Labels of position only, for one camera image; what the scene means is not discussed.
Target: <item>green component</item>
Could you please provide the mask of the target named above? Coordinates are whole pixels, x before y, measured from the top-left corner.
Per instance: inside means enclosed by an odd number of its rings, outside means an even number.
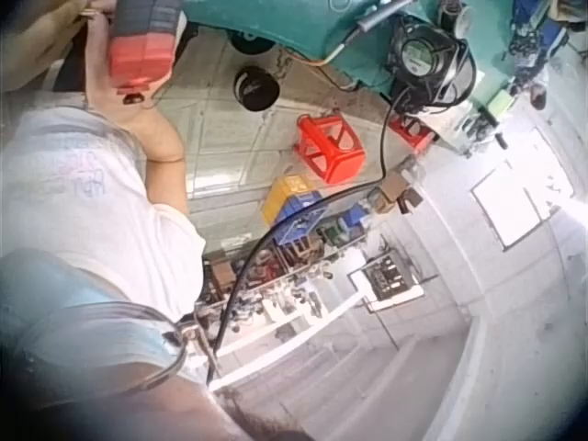
[[[510,39],[513,0],[468,0],[473,26],[468,35],[472,53],[484,73],[474,96],[487,103],[510,73],[502,61]],[[190,21],[263,37],[318,60],[332,51],[355,27],[356,20],[373,11],[379,0],[186,0]],[[438,0],[420,0],[403,10],[436,20]],[[392,78],[385,69],[391,29],[381,23],[358,36],[332,65],[376,92],[388,93]]]

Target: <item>teal machine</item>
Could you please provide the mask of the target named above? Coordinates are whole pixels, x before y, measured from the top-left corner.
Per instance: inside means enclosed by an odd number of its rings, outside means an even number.
[[[437,77],[436,81],[443,83],[451,75],[447,70],[455,71],[460,62],[471,64],[475,60],[473,66],[482,73],[475,88],[466,85],[459,91],[454,87],[439,91],[439,85],[425,84],[425,81],[421,85],[432,87],[434,90],[427,94],[436,100],[445,99],[446,103],[455,101],[458,98],[455,95],[460,92],[463,96],[471,93],[476,102],[487,104],[512,74],[509,62],[502,57],[510,39],[512,0],[469,0],[467,5],[473,18],[471,31],[465,39],[454,41],[444,40],[443,32],[435,35],[440,24],[439,0],[187,0],[185,10],[188,20],[199,25],[225,28],[248,39],[273,41],[302,59],[328,63],[390,100],[395,97],[391,90],[393,80],[402,77],[405,68],[408,68],[405,73],[411,74],[411,66],[404,62],[417,69],[417,75],[412,72],[413,76],[418,76],[418,69],[428,69],[428,73]],[[390,19],[392,9],[400,10],[407,17]],[[411,32],[418,28],[423,40],[433,38],[434,47],[413,44],[395,48],[394,41],[406,37],[407,28]],[[458,46],[460,41],[467,41],[467,56],[461,53],[463,47],[447,49],[447,45]],[[431,51],[436,52],[432,58]]]

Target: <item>black cylindrical object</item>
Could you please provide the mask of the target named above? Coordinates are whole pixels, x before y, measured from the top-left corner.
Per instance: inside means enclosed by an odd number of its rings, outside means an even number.
[[[235,77],[235,97],[252,112],[272,107],[279,97],[279,91],[276,79],[257,66],[245,66]]]

